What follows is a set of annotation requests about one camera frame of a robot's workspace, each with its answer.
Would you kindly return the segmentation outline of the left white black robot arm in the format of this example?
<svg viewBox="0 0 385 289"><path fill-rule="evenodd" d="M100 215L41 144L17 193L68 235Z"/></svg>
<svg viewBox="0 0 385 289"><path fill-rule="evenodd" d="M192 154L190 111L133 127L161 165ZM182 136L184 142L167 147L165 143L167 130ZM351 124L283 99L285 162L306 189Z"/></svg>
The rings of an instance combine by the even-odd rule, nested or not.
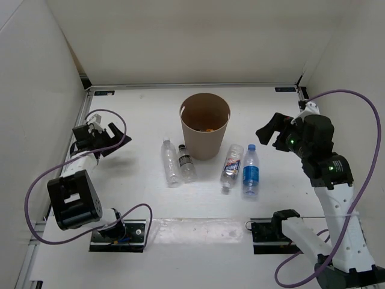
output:
<svg viewBox="0 0 385 289"><path fill-rule="evenodd" d="M119 241L125 237L127 227L118 220L121 214L115 208L102 208L90 178L101 157L108 156L132 140L115 124L109 123L108 127L112 137L97 120L73 128L72 162L60 177L48 182L47 188L55 220L61 230L102 226L99 234L103 238Z"/></svg>

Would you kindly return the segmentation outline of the white-blue label plastic bottle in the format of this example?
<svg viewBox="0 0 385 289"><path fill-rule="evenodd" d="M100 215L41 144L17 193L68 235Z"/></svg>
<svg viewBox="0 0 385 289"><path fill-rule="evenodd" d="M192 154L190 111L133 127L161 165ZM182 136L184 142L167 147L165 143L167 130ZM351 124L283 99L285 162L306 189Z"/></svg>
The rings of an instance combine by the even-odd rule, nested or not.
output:
<svg viewBox="0 0 385 289"><path fill-rule="evenodd" d="M223 193L228 193L236 184L243 154L244 148L241 145L230 145L220 178Z"/></svg>

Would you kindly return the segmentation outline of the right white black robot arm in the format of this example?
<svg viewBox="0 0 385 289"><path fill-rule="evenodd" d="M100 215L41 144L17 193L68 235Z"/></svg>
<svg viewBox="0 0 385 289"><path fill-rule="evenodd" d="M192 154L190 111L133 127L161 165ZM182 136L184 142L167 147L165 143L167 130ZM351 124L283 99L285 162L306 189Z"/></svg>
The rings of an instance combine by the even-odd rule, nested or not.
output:
<svg viewBox="0 0 385 289"><path fill-rule="evenodd" d="M328 117L310 114L293 119L280 113L256 131L267 145L274 132L278 151L300 157L303 171L318 197L327 223L326 243L306 226L295 210L273 214L270 233L283 241L289 238L314 266L321 288L358 288L384 282L384 269L376 266L360 226L351 209L353 176L347 160L333 152L334 126Z"/></svg>

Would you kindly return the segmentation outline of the blue-label blue-cap plastic bottle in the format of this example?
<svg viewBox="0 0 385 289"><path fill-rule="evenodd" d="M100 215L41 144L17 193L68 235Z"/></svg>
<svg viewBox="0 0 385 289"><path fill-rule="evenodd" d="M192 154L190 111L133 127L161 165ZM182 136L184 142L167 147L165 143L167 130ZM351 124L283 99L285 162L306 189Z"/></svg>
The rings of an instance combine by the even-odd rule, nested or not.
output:
<svg viewBox="0 0 385 289"><path fill-rule="evenodd" d="M259 185L259 158L256 145L249 144L243 160L242 192L245 197L256 198Z"/></svg>

